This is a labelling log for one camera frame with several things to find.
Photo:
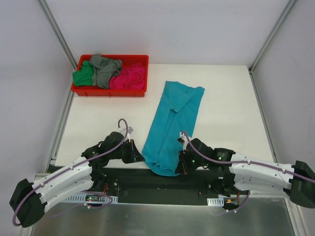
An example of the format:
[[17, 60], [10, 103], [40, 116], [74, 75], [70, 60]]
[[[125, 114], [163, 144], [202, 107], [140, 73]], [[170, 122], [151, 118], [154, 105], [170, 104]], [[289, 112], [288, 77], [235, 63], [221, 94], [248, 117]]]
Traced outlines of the aluminium frame post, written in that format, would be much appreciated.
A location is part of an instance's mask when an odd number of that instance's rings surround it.
[[277, 36], [279, 30], [285, 23], [286, 19], [288, 18], [289, 14], [297, 4], [298, 0], [288, 0], [286, 5], [284, 6], [282, 12], [280, 13], [278, 19], [276, 20], [275, 24], [273, 25], [271, 31], [269, 32], [268, 36], [266, 37], [264, 43], [262, 44], [258, 54], [256, 55], [254, 61], [249, 66], [249, 74], [252, 75], [255, 69], [257, 68], [258, 64], [262, 60], [263, 56], [267, 52], [268, 48], [271, 46], [273, 40]]
[[69, 45], [66, 42], [66, 39], [53, 15], [53, 12], [51, 11], [48, 3], [46, 0], [37, 0], [37, 3], [42, 10], [44, 16], [46, 17], [47, 22], [49, 23], [56, 39], [58, 40], [63, 52], [65, 53], [68, 61], [70, 62], [73, 69], [77, 68], [77, 62], [69, 48]]

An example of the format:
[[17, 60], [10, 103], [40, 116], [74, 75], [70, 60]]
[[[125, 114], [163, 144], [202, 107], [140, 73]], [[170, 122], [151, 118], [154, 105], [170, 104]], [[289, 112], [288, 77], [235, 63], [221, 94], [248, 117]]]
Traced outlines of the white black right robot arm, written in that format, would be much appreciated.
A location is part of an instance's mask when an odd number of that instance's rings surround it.
[[176, 173], [191, 175], [203, 168], [212, 175], [210, 186], [218, 195], [254, 191], [288, 196], [296, 205], [315, 207], [315, 173], [303, 161], [281, 164], [260, 161], [226, 148], [211, 148], [199, 139], [181, 135]]

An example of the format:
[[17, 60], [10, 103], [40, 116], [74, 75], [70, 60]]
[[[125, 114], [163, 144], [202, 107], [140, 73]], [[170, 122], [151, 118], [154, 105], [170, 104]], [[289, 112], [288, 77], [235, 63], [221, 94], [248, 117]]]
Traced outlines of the teal t shirt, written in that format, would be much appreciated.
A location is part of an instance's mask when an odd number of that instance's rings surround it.
[[189, 87], [179, 82], [165, 82], [150, 131], [142, 149], [147, 166], [160, 176], [173, 177], [179, 163], [178, 142], [182, 131], [192, 136], [203, 87]]

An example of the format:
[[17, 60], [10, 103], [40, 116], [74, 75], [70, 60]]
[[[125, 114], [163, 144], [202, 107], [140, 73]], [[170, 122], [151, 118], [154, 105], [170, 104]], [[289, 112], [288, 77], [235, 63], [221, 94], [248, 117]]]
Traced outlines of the pink t shirt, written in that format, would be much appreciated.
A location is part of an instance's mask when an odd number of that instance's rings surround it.
[[123, 68], [118, 76], [111, 78], [109, 88], [112, 90], [141, 90], [145, 86], [145, 67], [141, 63]]

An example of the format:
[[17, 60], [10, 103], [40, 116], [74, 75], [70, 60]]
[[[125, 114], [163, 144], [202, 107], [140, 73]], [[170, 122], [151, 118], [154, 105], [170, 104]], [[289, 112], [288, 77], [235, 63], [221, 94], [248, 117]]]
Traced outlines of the grey t shirt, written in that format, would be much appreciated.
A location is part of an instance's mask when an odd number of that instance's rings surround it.
[[94, 69], [92, 85], [101, 89], [109, 89], [110, 80], [118, 76], [123, 68], [123, 62], [120, 59], [102, 57], [100, 54], [92, 55], [89, 63]]

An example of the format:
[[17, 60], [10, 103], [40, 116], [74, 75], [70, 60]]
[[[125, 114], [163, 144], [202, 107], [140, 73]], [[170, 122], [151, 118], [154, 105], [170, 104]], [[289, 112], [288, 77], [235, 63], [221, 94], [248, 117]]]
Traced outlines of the left aluminium frame post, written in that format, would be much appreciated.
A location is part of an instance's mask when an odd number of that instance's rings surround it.
[[48, 3], [46, 0], [37, 0], [37, 3], [42, 10], [44, 16], [46, 17], [47, 22], [49, 23], [56, 39], [58, 40], [63, 52], [65, 53], [68, 61], [70, 62], [73, 69], [77, 68], [77, 62], [69, 48], [69, 45], [66, 42], [66, 39], [53, 15], [53, 12], [51, 11]]

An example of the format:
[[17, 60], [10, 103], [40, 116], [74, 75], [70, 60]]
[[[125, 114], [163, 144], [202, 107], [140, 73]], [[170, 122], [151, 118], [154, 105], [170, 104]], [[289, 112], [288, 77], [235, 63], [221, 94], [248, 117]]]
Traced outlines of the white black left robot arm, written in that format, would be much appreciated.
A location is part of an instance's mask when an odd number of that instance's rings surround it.
[[134, 140], [112, 132], [105, 140], [87, 148], [69, 165], [33, 182], [21, 180], [9, 201], [13, 224], [27, 228], [56, 204], [81, 191], [99, 191], [105, 184], [102, 170], [110, 160], [125, 164], [143, 162]]

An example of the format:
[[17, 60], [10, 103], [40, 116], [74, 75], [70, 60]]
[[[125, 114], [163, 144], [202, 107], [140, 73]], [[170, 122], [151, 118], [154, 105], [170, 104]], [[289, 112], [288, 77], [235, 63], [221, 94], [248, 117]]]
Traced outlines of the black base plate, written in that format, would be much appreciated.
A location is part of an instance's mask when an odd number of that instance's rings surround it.
[[91, 176], [94, 183], [90, 190], [105, 190], [125, 204], [204, 206], [208, 199], [220, 195], [247, 194], [233, 185], [222, 186], [223, 174], [211, 170], [164, 177], [149, 169], [101, 168], [92, 171]]

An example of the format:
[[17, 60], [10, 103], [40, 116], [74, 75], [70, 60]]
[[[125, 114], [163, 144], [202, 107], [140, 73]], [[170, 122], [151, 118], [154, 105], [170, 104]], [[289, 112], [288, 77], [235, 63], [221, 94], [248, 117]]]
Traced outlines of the right aluminium frame post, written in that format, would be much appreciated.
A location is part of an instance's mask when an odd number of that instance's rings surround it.
[[264, 43], [262, 44], [258, 54], [256, 55], [254, 61], [249, 66], [249, 74], [252, 75], [255, 69], [257, 68], [258, 64], [262, 60], [263, 56], [267, 52], [268, 48], [271, 46], [273, 40], [277, 36], [279, 30], [285, 23], [286, 19], [288, 18], [289, 14], [297, 4], [298, 0], [288, 0], [286, 5], [284, 6], [282, 12], [280, 13], [278, 19], [276, 20], [275, 24], [273, 25], [271, 31], [269, 32], [268, 36], [266, 37]]

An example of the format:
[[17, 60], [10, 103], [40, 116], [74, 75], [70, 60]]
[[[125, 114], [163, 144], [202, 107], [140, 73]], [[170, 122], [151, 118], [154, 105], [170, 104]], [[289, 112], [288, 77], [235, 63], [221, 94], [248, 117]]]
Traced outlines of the green t shirt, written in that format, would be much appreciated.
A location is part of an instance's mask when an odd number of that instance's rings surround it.
[[81, 69], [72, 73], [72, 79], [75, 86], [92, 86], [94, 75], [94, 67], [89, 61], [83, 61]]

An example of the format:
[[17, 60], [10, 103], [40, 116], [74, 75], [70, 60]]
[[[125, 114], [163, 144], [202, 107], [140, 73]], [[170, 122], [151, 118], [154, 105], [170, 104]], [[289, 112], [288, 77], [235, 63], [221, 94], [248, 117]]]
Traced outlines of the red plastic bin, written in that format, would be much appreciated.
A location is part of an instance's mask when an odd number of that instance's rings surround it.
[[147, 80], [148, 80], [148, 66], [149, 56], [148, 55], [101, 55], [110, 59], [120, 59], [122, 61], [123, 71], [128, 70], [133, 65], [140, 63], [144, 67], [144, 80], [143, 86], [140, 88], [128, 88], [128, 89], [102, 89], [97, 86], [76, 86], [71, 85], [71, 90], [78, 96], [83, 97], [144, 97], [147, 91]]

